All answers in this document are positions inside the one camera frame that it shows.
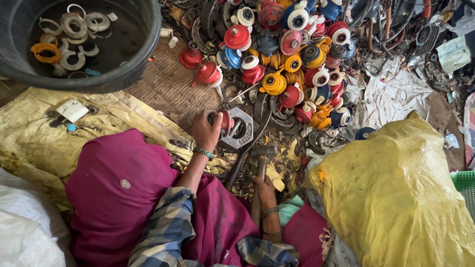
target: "plaid shirt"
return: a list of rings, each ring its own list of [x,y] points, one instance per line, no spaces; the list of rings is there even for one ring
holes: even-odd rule
[[[195,237],[191,224],[195,195],[186,187],[169,188],[160,199],[142,240],[132,251],[130,267],[204,267],[198,261],[181,257],[181,244]],[[241,257],[250,265],[296,267],[297,252],[291,245],[273,244],[247,236],[236,244]],[[214,264],[214,267],[227,265]]]

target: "hammer head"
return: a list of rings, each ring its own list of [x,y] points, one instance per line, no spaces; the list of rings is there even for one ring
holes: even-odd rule
[[[277,155],[277,147],[275,145],[261,145],[251,148],[249,154],[253,157],[268,156],[271,158]]]

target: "teal fabric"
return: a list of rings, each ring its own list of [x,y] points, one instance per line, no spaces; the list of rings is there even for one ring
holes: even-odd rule
[[[295,195],[291,200],[279,205],[280,226],[284,226],[290,221],[290,218],[304,205],[304,201]]]

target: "yellow tarp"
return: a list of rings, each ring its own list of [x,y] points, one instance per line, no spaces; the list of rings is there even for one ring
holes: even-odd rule
[[[76,131],[68,132],[64,125],[49,126],[52,118],[45,116],[48,110],[76,99],[86,106],[94,106],[98,114],[87,114],[77,122]],[[170,143],[182,143],[191,147],[193,138],[174,122],[147,106],[137,98],[115,92],[105,95],[59,92],[30,88],[6,106],[0,108],[0,166],[33,183],[57,204],[61,211],[71,205],[67,201],[64,184],[77,165],[82,146],[102,135],[121,133],[137,128],[148,143],[165,147],[175,162],[184,167],[191,159],[192,151]],[[296,142],[285,146],[276,159],[293,161]],[[205,172],[222,174],[229,171],[236,160],[235,154],[225,159],[215,158]],[[268,168],[267,174],[280,191],[284,173]]]
[[[363,266],[475,266],[475,226],[443,144],[424,120],[395,121],[310,171],[329,222]]]

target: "bangle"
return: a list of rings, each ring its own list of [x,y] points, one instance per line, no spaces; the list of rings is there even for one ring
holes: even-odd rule
[[[275,233],[275,234],[268,234],[268,233],[266,233],[266,232],[264,232],[264,234],[266,234],[266,235],[268,235],[268,236],[272,236],[272,237],[273,237],[273,236],[280,236],[280,235],[282,235],[282,233],[283,233],[283,232],[284,232],[284,230],[282,229],[280,232],[278,232],[278,233]]]
[[[271,208],[270,210],[266,210],[264,212],[261,212],[261,218],[264,218],[269,214],[279,212],[279,210],[280,210],[279,206],[276,206],[276,207]]]
[[[202,149],[202,148],[197,148],[197,147],[195,147],[195,149],[193,149],[193,152],[199,152],[199,153],[201,153],[201,154],[204,154],[205,156],[208,157],[208,160],[209,160],[209,161],[212,161],[212,160],[214,159],[213,154],[209,153],[208,151],[206,151],[206,150],[204,150],[204,149]]]

